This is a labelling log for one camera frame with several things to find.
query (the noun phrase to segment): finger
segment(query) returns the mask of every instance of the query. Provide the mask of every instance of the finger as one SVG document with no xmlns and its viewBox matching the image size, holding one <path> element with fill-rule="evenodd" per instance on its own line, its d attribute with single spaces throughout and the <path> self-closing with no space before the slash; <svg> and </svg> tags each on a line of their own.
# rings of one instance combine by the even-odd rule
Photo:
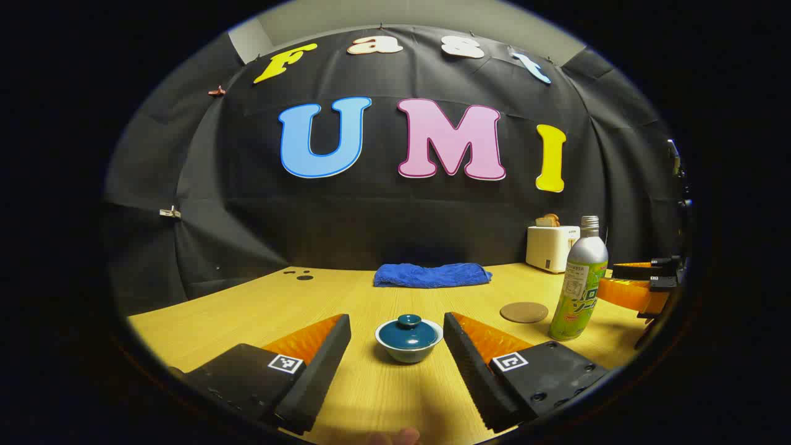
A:
<svg viewBox="0 0 791 445">
<path fill-rule="evenodd" d="M 420 432 L 412 427 L 404 428 L 395 435 L 393 445 L 415 445 L 420 439 Z"/>
<path fill-rule="evenodd" d="M 393 442 L 386 435 L 380 432 L 375 432 L 368 436 L 368 440 L 365 441 L 365 445 L 393 445 Z"/>
</svg>

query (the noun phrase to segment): pink letter m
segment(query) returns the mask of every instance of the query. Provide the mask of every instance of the pink letter m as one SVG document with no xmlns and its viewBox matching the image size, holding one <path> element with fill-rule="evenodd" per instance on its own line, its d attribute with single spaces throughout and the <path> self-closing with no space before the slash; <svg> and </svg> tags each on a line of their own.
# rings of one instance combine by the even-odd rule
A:
<svg viewBox="0 0 791 445">
<path fill-rule="evenodd" d="M 500 112 L 481 105 L 471 105 L 454 128 L 436 102 L 429 99 L 404 99 L 398 109 L 407 114 L 409 145 L 407 160 L 398 171 L 404 177 L 431 177 L 437 165 L 429 160 L 429 144 L 445 172 L 453 176 L 459 170 L 467 147 L 470 163 L 464 167 L 467 176 L 499 181 L 505 177 L 497 146 L 497 121 Z"/>
</svg>

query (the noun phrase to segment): white toaster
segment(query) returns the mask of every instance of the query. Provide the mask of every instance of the white toaster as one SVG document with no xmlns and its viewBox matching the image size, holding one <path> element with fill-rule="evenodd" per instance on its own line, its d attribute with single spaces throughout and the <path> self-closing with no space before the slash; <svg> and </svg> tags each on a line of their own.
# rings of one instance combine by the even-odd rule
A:
<svg viewBox="0 0 791 445">
<path fill-rule="evenodd" d="M 571 246 L 580 239 L 579 226 L 528 227 L 528 254 L 525 262 L 545 271 L 566 271 Z"/>
</svg>

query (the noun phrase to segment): blue letter u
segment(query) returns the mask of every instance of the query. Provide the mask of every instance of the blue letter u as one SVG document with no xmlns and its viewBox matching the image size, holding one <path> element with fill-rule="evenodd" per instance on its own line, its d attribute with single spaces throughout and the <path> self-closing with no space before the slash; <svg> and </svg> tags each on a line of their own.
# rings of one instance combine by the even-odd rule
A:
<svg viewBox="0 0 791 445">
<path fill-rule="evenodd" d="M 338 148 L 330 154 L 310 150 L 311 122 L 321 111 L 318 104 L 298 105 L 280 113 L 283 167 L 294 176 L 308 178 L 336 175 L 351 167 L 362 151 L 362 110 L 370 105 L 370 97 L 344 97 L 333 102 L 332 109 L 341 113 L 341 135 Z"/>
</svg>

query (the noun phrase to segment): blue towel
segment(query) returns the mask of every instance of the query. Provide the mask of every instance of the blue towel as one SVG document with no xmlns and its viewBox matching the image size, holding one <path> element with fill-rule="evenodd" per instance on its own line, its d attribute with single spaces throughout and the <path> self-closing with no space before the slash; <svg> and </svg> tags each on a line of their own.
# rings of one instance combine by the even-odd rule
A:
<svg viewBox="0 0 791 445">
<path fill-rule="evenodd" d="M 414 264 L 383 264 L 373 276 L 374 287 L 455 287 L 486 284 L 492 273 L 476 263 L 447 264 L 422 268 Z"/>
</svg>

